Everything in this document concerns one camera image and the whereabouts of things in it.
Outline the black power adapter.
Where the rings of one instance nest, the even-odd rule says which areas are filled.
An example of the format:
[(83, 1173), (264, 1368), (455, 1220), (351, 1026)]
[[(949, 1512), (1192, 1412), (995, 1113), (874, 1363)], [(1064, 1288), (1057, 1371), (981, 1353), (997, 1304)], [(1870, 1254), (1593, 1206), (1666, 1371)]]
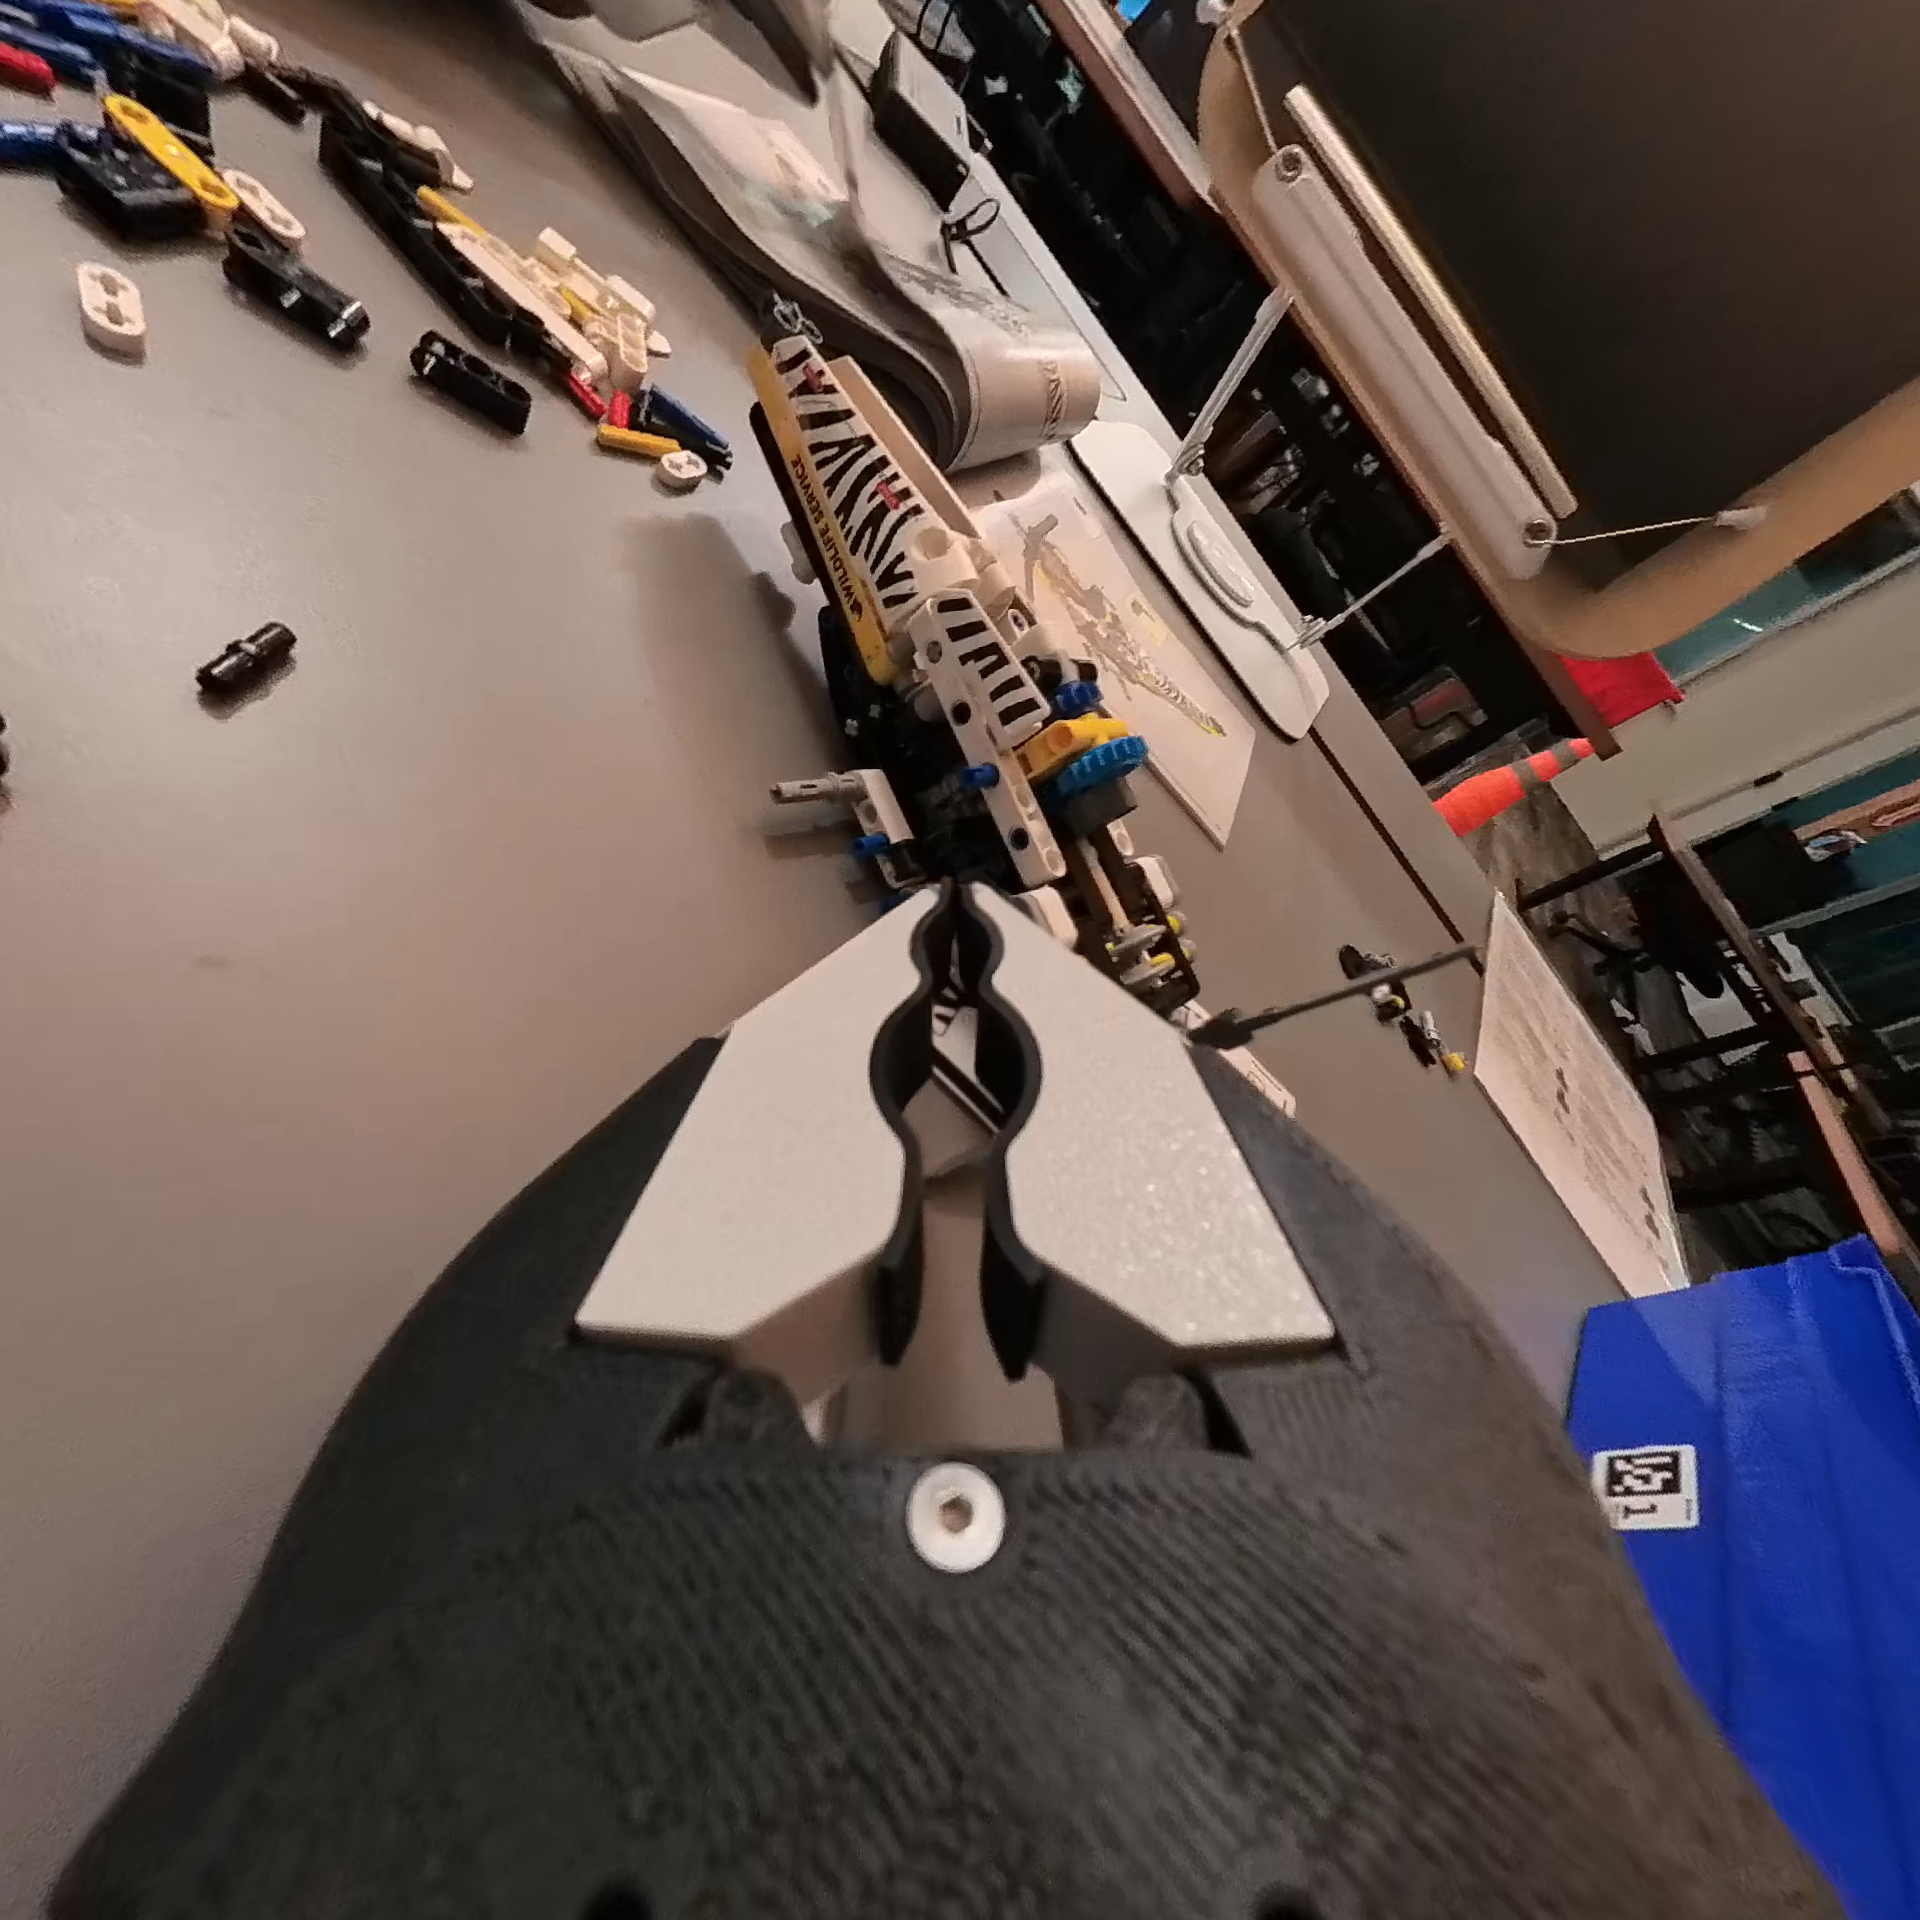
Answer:
[(879, 49), (866, 103), (879, 141), (949, 213), (970, 178), (970, 125), (949, 78), (903, 30)]

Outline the black lego pin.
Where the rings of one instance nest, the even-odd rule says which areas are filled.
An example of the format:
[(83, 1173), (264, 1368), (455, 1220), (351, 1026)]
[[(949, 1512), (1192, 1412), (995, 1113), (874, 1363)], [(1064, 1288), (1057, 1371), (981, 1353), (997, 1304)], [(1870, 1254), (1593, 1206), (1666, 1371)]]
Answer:
[(295, 629), (268, 620), (229, 640), (198, 671), (198, 695), (211, 705), (231, 705), (282, 675), (295, 662), (295, 648)]

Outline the blue plastic bin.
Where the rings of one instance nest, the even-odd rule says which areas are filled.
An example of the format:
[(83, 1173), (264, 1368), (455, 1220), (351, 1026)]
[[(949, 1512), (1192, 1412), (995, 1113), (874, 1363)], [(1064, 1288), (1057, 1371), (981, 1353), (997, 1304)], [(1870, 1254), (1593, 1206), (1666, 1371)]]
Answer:
[(1916, 1917), (1916, 1309), (1874, 1240), (1589, 1309), (1564, 1427), (1848, 1917)]

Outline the open lego instruction booklet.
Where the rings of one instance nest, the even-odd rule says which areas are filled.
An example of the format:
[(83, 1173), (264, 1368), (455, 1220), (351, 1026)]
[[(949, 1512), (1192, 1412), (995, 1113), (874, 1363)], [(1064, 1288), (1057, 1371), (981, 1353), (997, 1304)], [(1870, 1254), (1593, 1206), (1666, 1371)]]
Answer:
[(981, 538), (1041, 620), (1099, 659), (1147, 769), (1226, 846), (1253, 724), (1165, 620), (1074, 469), (1043, 456), (1096, 421), (1102, 364), (1085, 339), (952, 272), (937, 211), (850, 76), (795, 123), (592, 54), (552, 57), (632, 171), (719, 247), (743, 298), (796, 302), (937, 473), (1041, 462), (1025, 491), (985, 509)]

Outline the printed white paper sheet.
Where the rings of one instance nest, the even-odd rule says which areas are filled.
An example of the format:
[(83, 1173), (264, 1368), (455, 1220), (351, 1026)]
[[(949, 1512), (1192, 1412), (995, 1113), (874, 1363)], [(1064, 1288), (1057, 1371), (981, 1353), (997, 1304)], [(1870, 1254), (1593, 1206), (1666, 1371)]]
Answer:
[(1643, 1095), (1493, 896), (1472, 1079), (1627, 1298), (1689, 1283)]

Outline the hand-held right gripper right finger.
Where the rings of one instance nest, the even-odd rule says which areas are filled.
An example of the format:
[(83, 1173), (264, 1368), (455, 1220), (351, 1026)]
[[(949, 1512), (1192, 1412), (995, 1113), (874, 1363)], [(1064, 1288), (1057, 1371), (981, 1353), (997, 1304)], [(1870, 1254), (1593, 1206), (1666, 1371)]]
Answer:
[(1112, 1409), (1134, 1377), (1333, 1349), (1322, 1306), (1189, 1038), (989, 885), (958, 896), (985, 1162), (981, 1309), (1007, 1377)]

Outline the white monitor stand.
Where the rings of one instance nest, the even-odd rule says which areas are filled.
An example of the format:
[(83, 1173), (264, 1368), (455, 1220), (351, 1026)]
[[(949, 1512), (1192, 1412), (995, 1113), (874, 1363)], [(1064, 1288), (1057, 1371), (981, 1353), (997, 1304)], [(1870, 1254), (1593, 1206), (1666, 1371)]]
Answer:
[(1388, 589), (1455, 548), (1457, 535), (1486, 553), (1501, 579), (1531, 581), (1551, 548), (1574, 543), (1562, 533), (1574, 496), (1307, 87), (1287, 93), (1287, 116), (1301, 141), (1277, 141), (1257, 108), (1270, 159), (1251, 181), (1257, 234), (1281, 260), (1281, 283), (1185, 440), (1165, 445), (1146, 426), (1091, 421), (1068, 452), (1260, 716), (1284, 740), (1299, 740), (1328, 695), (1320, 644), (1386, 589), (1328, 617), (1296, 611), (1240, 560), (1202, 473), (1217, 421), (1287, 320), (1333, 324), (1335, 341), (1355, 350), (1358, 385), (1386, 405), (1386, 425), (1409, 433), (1416, 465), (1441, 485), (1438, 533), (1386, 579)]

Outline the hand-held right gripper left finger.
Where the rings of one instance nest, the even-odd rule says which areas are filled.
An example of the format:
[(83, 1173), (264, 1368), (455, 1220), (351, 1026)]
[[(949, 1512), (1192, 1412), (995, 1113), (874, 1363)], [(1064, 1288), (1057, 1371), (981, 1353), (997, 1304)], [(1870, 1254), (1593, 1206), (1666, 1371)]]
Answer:
[(886, 912), (733, 1021), (573, 1328), (780, 1377), (811, 1404), (900, 1363), (926, 1294), (926, 1154), (955, 888)]

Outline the small cluster of lego parts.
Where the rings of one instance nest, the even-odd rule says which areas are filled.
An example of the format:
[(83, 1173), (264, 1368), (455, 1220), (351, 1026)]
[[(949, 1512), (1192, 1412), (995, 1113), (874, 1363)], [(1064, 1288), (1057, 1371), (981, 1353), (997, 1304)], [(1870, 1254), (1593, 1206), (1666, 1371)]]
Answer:
[(1379, 983), (1367, 987), (1371, 1011), (1380, 1026), (1392, 1026), (1409, 1044), (1420, 1067), (1438, 1067), (1446, 1078), (1464, 1078), (1471, 1069), (1471, 1059), (1441, 1038), (1435, 1015), (1415, 1005), (1409, 976), (1397, 970), (1386, 951), (1341, 945), (1335, 957), (1341, 976), (1353, 983), (1379, 976)]

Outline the pile of loose lego pieces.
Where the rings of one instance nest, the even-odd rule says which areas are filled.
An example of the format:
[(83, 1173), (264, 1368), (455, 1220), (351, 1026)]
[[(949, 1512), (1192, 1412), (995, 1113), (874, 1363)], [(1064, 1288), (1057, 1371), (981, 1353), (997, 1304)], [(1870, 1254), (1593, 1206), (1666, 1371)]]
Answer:
[(229, 3), (4, 3), (4, 90), (89, 97), (77, 117), (4, 117), (4, 171), (54, 181), (119, 244), (216, 244), (246, 302), (356, 359), (367, 304), (315, 267), (293, 208), (221, 154), (211, 103), (239, 90), (293, 129), (315, 117), (335, 192), (451, 321), (552, 382), (599, 451), (654, 465), (667, 491), (733, 469), (733, 443), (656, 382), (669, 341), (649, 295), (552, 228), (528, 250), (482, 228), (435, 129), (289, 58)]

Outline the zebra striped lego helicopter model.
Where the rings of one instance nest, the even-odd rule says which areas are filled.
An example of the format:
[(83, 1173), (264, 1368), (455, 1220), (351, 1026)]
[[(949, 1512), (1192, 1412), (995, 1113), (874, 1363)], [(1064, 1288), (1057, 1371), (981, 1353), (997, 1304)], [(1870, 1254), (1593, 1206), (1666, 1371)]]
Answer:
[(780, 809), (835, 804), (855, 858), (905, 896), (997, 888), (1150, 1015), (1202, 1044), (1362, 998), (1196, 1019), (1196, 970), (1165, 864), (1133, 846), (1147, 741), (1117, 716), (1099, 659), (1057, 637), (921, 445), (795, 302), (750, 350), (750, 426), (786, 509), (800, 585), (824, 593), (819, 666), (845, 772), (774, 782)]

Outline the orange traffic cone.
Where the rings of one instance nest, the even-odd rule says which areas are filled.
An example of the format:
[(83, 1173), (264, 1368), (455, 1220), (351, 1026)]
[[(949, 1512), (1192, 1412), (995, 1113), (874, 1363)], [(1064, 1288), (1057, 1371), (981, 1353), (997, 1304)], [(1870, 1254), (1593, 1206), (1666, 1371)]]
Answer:
[(1430, 804), (1457, 836), (1471, 836), (1491, 821), (1528, 802), (1534, 790), (1549, 788), (1557, 774), (1572, 772), (1591, 755), (1593, 755), (1591, 740), (1562, 740), (1509, 764), (1465, 774), (1464, 782), (1438, 794)]

